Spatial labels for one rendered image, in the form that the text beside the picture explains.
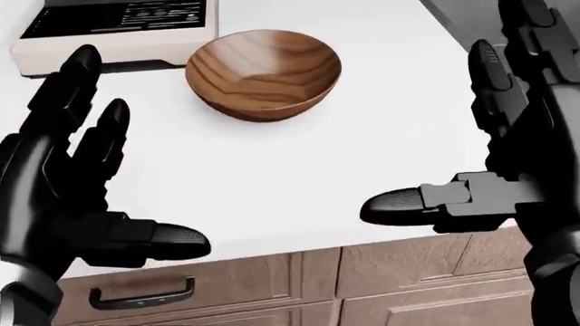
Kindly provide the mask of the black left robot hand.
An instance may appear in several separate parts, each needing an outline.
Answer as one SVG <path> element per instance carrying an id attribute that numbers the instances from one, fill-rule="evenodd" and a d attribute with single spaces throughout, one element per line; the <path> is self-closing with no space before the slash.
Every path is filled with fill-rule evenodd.
<path id="1" fill-rule="evenodd" d="M 29 115 L 0 142 L 0 256 L 57 282 L 72 262 L 140 268 L 147 260 L 190 260 L 210 253 L 200 232 L 112 212 L 106 183 L 119 170 L 130 124 L 113 100 L 73 154 L 69 138 L 92 108 L 102 58 L 78 48 L 29 102 Z"/>

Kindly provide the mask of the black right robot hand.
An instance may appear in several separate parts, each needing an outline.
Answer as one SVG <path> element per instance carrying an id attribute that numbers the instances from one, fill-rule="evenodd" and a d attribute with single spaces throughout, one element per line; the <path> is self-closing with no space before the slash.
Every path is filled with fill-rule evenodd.
<path id="1" fill-rule="evenodd" d="M 371 197 L 360 218 L 440 234 L 515 219 L 531 244 L 534 325 L 580 326 L 580 43 L 544 0 L 498 0 L 498 10 L 505 52 L 485 40 L 469 51 L 471 109 L 490 137 L 487 169 Z"/>

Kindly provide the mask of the brown wooden cabinet door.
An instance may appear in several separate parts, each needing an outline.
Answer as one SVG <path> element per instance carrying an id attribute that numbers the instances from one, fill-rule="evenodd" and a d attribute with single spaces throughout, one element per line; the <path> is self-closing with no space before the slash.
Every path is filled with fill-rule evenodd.
<path id="1" fill-rule="evenodd" d="M 532 326 L 516 227 L 346 246 L 340 326 Z"/>

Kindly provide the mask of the cream and black countertop appliance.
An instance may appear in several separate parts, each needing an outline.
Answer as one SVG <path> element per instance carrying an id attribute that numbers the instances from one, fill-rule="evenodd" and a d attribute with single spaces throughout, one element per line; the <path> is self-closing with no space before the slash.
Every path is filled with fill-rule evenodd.
<path id="1" fill-rule="evenodd" d="M 185 67 L 218 37 L 219 0 L 43 0 L 11 48 L 21 75 L 56 72 L 73 51 L 93 45 L 102 72 Z"/>

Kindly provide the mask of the brown wooden cabinet drawer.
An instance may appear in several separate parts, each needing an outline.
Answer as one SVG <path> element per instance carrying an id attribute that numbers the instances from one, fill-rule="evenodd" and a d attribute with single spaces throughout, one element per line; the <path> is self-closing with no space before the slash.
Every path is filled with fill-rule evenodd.
<path id="1" fill-rule="evenodd" d="M 55 322 L 67 325 L 169 312 L 210 315 L 331 301 L 341 253 L 339 248 L 320 249 L 62 279 L 64 297 Z M 185 301 L 108 312 L 89 304 L 93 288 L 100 289 L 102 299 L 108 301 L 182 291 L 189 277 L 195 279 L 196 287 Z"/>

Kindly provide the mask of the brown wooden bowl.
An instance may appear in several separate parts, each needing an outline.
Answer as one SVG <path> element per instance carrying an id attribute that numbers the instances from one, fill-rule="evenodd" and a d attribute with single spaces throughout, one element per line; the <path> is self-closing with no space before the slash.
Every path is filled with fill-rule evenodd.
<path id="1" fill-rule="evenodd" d="M 272 122 L 310 110 L 342 73 L 336 51 L 308 34 L 257 29 L 219 37 L 188 59 L 188 86 L 234 119 Z"/>

